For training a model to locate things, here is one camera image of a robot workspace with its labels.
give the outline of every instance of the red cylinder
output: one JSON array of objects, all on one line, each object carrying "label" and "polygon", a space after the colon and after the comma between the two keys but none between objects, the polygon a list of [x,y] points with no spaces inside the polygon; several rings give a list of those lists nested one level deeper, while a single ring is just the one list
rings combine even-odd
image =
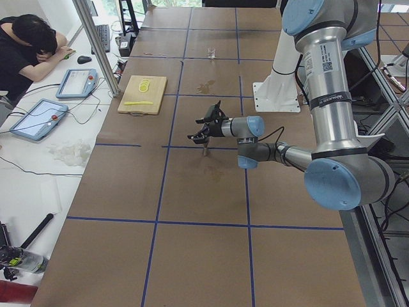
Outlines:
[{"label": "red cylinder", "polygon": [[36,286],[0,280],[0,302],[31,304],[37,289]]}]

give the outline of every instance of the stain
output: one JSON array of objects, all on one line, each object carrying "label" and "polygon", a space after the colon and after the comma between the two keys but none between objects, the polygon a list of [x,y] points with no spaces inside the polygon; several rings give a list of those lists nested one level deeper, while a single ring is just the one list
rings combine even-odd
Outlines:
[{"label": "stain", "polygon": [[206,84],[201,83],[200,86],[197,87],[196,94],[209,94],[210,93],[210,86],[215,84],[216,81],[209,80]]},{"label": "stain", "polygon": [[224,173],[222,171],[219,171],[217,168],[215,168],[214,166],[207,166],[204,169],[204,174],[209,174],[212,181],[214,182],[220,182],[222,175],[224,175]]}]

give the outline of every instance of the wooden board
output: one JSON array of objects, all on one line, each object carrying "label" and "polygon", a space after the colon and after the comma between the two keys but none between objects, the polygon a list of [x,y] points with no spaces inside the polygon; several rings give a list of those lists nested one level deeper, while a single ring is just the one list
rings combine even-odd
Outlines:
[{"label": "wooden board", "polygon": [[[148,89],[143,92],[140,90],[142,83],[148,81]],[[127,88],[123,94],[119,113],[141,113],[158,115],[162,97],[165,92],[166,77],[157,77],[151,75],[133,75],[131,76]],[[132,104],[127,106],[127,102],[152,102],[152,104]]]}]

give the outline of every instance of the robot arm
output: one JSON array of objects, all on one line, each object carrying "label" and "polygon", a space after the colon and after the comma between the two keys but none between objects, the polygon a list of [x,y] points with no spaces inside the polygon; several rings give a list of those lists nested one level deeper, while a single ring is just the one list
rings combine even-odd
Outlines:
[{"label": "robot arm", "polygon": [[[305,170],[309,194],[329,209],[350,210],[387,197],[394,174],[385,162],[368,156],[357,139],[342,55],[373,41],[376,7],[377,0],[289,0],[285,7],[283,29],[295,37],[295,47],[304,56],[315,150],[259,143],[262,119],[229,119],[219,112],[220,103],[208,111],[216,116],[204,122],[202,137],[236,137],[243,168],[277,161]],[[188,137],[196,143],[197,135]]]}]

